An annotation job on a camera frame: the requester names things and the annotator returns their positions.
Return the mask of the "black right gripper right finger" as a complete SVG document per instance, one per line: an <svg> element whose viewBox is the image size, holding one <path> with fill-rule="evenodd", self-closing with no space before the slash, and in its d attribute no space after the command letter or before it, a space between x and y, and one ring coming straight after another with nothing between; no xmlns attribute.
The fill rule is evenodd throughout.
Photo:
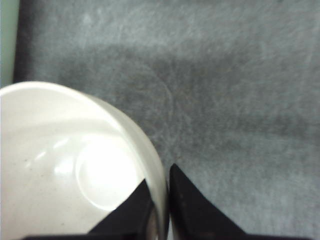
<svg viewBox="0 0 320 240"><path fill-rule="evenodd" d="M169 171L169 206L173 228L180 240L222 240L246 235L206 199L177 164Z"/></svg>

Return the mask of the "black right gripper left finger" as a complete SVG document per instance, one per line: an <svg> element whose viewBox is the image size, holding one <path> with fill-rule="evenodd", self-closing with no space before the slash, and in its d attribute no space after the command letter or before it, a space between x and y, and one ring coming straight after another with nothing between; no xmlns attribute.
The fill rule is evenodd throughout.
<svg viewBox="0 0 320 240"><path fill-rule="evenodd" d="M90 235L119 237L124 240L155 240L157 213L146 180L89 232Z"/></svg>

